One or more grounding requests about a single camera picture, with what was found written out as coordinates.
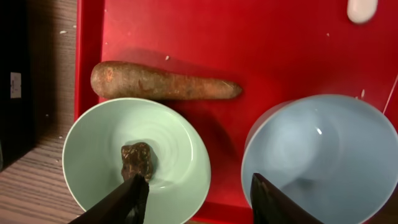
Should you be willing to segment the light blue bowl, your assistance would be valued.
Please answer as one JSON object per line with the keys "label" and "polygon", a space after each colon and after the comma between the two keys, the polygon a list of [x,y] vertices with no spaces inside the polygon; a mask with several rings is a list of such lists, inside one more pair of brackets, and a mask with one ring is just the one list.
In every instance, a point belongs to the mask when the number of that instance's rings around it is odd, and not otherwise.
{"label": "light blue bowl", "polygon": [[397,132],[370,104],[315,95],[272,107],[245,143],[241,183],[264,176],[322,223],[363,223],[397,185]]}

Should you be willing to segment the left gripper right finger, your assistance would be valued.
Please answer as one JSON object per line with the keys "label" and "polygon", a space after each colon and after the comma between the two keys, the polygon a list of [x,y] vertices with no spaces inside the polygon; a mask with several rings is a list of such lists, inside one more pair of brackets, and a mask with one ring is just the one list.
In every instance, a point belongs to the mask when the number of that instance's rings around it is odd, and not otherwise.
{"label": "left gripper right finger", "polygon": [[322,224],[259,173],[252,175],[253,224]]}

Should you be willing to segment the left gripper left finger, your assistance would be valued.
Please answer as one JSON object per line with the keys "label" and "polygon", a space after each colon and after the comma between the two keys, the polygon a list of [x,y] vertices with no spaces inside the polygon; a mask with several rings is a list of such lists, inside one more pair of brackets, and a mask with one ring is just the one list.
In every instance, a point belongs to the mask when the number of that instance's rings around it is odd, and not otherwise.
{"label": "left gripper left finger", "polygon": [[143,224],[148,195],[149,184],[136,174],[70,224]]}

